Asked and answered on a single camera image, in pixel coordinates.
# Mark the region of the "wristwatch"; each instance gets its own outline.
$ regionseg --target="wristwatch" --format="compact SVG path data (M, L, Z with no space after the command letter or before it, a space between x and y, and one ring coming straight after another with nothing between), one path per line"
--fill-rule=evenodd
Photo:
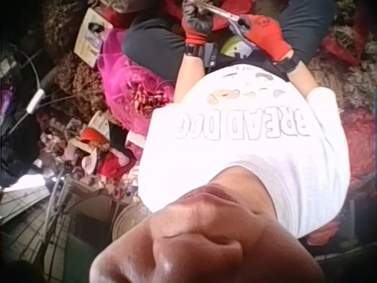
M202 45L197 45L197 44L186 44L184 47L184 53L187 56L193 56L193 57L203 57L204 53L204 47Z
M301 59L294 53L291 58L284 58L280 62L277 62L275 66L280 72L289 74L297 68L300 61Z

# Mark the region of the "white t-shirt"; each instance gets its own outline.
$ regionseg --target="white t-shirt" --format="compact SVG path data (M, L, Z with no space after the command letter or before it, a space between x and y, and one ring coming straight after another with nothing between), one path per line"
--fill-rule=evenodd
M334 92L319 87L305 100L291 83L250 65L206 75L180 104L154 111L139 195L155 212L236 165L263 182L295 237L331 221L350 178Z

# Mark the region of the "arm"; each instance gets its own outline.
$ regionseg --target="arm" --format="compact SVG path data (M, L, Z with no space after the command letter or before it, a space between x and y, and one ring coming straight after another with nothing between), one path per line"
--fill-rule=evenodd
M213 26L213 16L210 14L195 17L196 7L194 1L184 0L182 3L182 27L186 33L186 45L203 46L207 42L207 35ZM204 62L200 57L183 55L181 68L178 73L174 102L180 103L184 96L204 76Z
M283 58L291 58L292 56L293 50L289 51ZM299 63L294 71L288 74L288 78L304 98L306 98L312 90L319 87L312 73L302 62Z
M199 57L183 56L178 73L174 102L180 103L183 97L205 76L203 60Z
M245 37L269 54L273 61L279 62L293 56L294 51L283 39L278 22L261 15L243 15L242 17L251 26L251 29L245 32ZM288 78L304 98L318 87L313 75L302 62L288 74Z

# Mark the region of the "dark pants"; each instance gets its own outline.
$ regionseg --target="dark pants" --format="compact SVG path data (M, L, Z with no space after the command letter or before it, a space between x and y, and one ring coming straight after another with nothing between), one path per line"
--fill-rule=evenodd
M305 64L311 61L327 35L334 15L334 0L290 0L281 14L279 22L283 37ZM172 21L151 15L137 18L124 38L122 49L131 60L163 79L173 81L178 76L185 43L183 37L170 31L172 24ZM285 78L261 51L254 51L244 59L219 53L212 70L235 64L254 65Z

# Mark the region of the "neck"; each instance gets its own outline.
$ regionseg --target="neck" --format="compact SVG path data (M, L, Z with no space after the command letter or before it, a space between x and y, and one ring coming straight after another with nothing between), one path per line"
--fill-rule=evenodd
M210 183L218 184L252 212L263 212L276 219L275 207L259 178L243 167L235 166L218 174Z

